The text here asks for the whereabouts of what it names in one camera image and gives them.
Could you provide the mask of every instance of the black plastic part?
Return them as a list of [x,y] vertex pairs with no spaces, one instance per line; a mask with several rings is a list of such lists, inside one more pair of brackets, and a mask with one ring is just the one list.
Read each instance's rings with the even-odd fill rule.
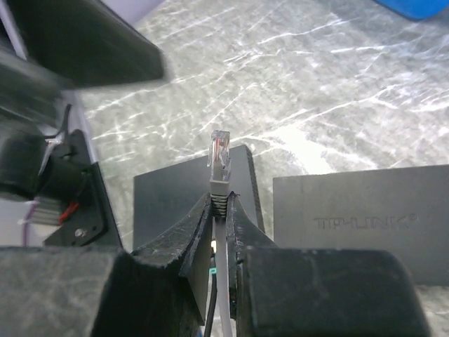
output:
[[300,249],[379,249],[416,284],[449,286],[449,166],[274,179],[274,241]]
[[160,50],[101,1],[7,3],[31,58],[77,88],[163,77]]
[[[100,167],[98,163],[89,164],[90,157],[84,134],[80,130],[75,130],[67,138],[67,145],[73,151],[68,164],[83,168],[81,180],[78,179],[78,188],[82,188],[83,192],[74,200],[79,202],[80,206],[60,229],[45,240],[44,244],[83,246],[95,242],[96,245],[122,247]],[[74,174],[80,178],[79,173],[80,171],[76,171]],[[63,204],[62,211],[67,207],[68,204]]]
[[30,200],[36,195],[47,143],[28,121],[0,121],[0,197]]
[[[262,212],[249,149],[231,149],[230,188],[241,195],[250,221],[263,231]],[[209,192],[210,167],[207,157],[186,161],[134,177],[134,247],[151,241],[180,221]]]
[[[195,210],[204,209],[206,198],[200,200],[199,204],[194,208]],[[181,267],[179,276],[181,279],[181,286],[184,289],[186,296],[190,297],[192,304],[191,311],[196,314],[196,321],[200,325],[206,322],[206,302],[208,299],[208,268],[210,263],[210,243],[212,241],[212,214],[203,214],[205,220],[205,227],[199,232],[195,233],[192,244],[189,247],[189,252],[185,256],[184,264]],[[182,230],[181,224],[175,225]]]
[[86,167],[51,155],[41,175],[39,195],[60,200],[66,204],[71,201],[89,203],[90,200],[86,200],[88,194],[84,193],[80,198],[87,181],[83,169]]
[[387,252],[251,247],[238,275],[237,336],[431,335],[414,286]]
[[61,90],[72,87],[67,80],[2,48],[0,79],[0,115],[56,127]]
[[275,243],[251,222],[240,198],[234,192],[229,195],[226,217],[229,306],[233,319],[236,319],[237,315],[237,268],[245,260],[246,247],[276,247]]
[[65,157],[72,156],[74,154],[74,151],[75,151],[75,149],[72,148],[71,145],[69,145],[67,143],[62,143],[62,144],[55,146],[55,148],[53,149],[51,154],[57,158],[65,158]]

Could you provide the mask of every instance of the marble surface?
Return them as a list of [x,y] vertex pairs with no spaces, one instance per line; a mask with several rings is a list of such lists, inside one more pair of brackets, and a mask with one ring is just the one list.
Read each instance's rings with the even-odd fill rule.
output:
[[[83,95],[128,248],[133,176],[204,155],[214,128],[272,178],[449,162],[449,11],[409,22],[370,0],[168,0],[138,29],[170,83]],[[435,336],[449,290],[420,289]]]

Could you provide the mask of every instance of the white cable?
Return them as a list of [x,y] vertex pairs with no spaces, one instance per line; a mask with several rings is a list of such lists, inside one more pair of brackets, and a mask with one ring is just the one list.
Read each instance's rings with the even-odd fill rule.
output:
[[215,240],[217,252],[215,264],[217,266],[217,299],[220,309],[223,337],[232,337],[231,311],[229,309],[229,271],[227,264],[226,221],[214,218]]

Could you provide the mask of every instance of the red wire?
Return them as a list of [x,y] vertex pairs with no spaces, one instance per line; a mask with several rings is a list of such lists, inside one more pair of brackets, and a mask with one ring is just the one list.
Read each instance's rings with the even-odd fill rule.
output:
[[59,224],[61,225],[64,221],[67,220],[75,211],[78,209],[79,203],[71,201],[69,207],[65,210],[65,212],[59,217]]

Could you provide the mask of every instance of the black bracket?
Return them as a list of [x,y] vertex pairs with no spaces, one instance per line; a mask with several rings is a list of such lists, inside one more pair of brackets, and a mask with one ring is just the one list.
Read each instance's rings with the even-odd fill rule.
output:
[[[84,246],[92,242],[121,246],[112,209],[98,163],[91,164],[86,139],[80,130],[69,134],[56,153],[69,152],[70,163],[83,167],[85,186],[79,196],[78,209],[44,244],[46,246]],[[61,204],[61,211],[69,205]]]

